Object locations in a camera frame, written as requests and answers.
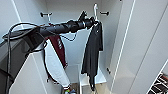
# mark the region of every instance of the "white wardrobe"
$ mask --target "white wardrobe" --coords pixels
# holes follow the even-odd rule
[[[160,72],[168,74],[168,0],[1,0],[0,37],[15,23],[47,25],[47,16],[41,17],[40,12],[52,13],[53,24],[77,20],[82,11],[90,18],[95,3],[104,47],[99,54],[98,94],[147,94]],[[80,74],[90,31],[79,30],[72,42],[62,38],[68,62],[65,71],[71,83],[79,84],[80,94],[91,94],[86,76]],[[75,34],[62,35],[73,39]],[[41,53],[30,54],[10,94],[61,94],[62,87],[46,79]]]

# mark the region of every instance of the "wardrobe door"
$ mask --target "wardrobe door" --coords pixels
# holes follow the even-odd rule
[[[147,82],[147,78],[150,74],[143,73],[152,71],[144,63],[144,58],[166,6],[167,0],[123,0],[110,66],[109,83],[112,93],[145,94],[149,89],[151,82]]]
[[[103,51],[100,52],[99,67],[106,78],[109,76],[107,68],[109,69],[111,64],[122,3],[120,0],[102,0],[101,12],[109,12],[109,15],[100,16],[103,25]]]
[[[0,0],[0,13],[0,42],[3,42],[2,36],[8,33],[9,28],[19,20],[10,0]]]
[[[162,17],[147,49],[141,67],[136,75],[130,94],[145,94],[157,78],[168,59],[168,1],[166,0]]]

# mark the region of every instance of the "fabric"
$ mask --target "fabric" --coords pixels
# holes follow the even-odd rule
[[[62,40],[59,35],[50,36],[47,39],[49,39],[52,43],[52,46],[54,47],[55,52],[57,53],[62,66],[66,68],[68,66],[66,59],[65,59],[65,48],[64,44],[62,43]]]
[[[94,25],[92,27],[89,35],[81,71],[81,74],[87,73],[87,76],[89,76],[89,83],[92,91],[95,90],[94,77],[97,75],[99,51],[103,51],[102,39],[102,24],[99,22],[96,26]]]
[[[68,89],[70,86],[70,81],[50,40],[47,40],[47,46],[45,48],[45,65],[47,72],[52,79],[61,84],[64,89]]]

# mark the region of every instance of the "wardrobe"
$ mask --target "wardrobe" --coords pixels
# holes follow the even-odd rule
[[[19,22],[48,25],[78,20],[82,11],[103,26],[103,51],[99,53],[98,94],[148,94],[161,72],[168,74],[168,0],[1,0],[0,37]],[[15,30],[30,28],[22,25]],[[62,38],[71,83],[79,94],[91,94],[86,74],[81,74],[85,46],[91,29],[78,30],[74,41]],[[75,33],[62,34],[73,39]],[[9,94],[61,94],[62,87],[47,82],[41,52],[28,56]]]

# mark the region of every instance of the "shelf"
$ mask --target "shelf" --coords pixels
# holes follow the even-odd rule
[[[87,76],[86,74],[79,74],[79,81],[81,86],[89,85],[89,76]],[[100,68],[98,67],[98,73],[95,77],[95,84],[105,83],[105,82],[106,82],[106,79],[103,73],[101,72]]]

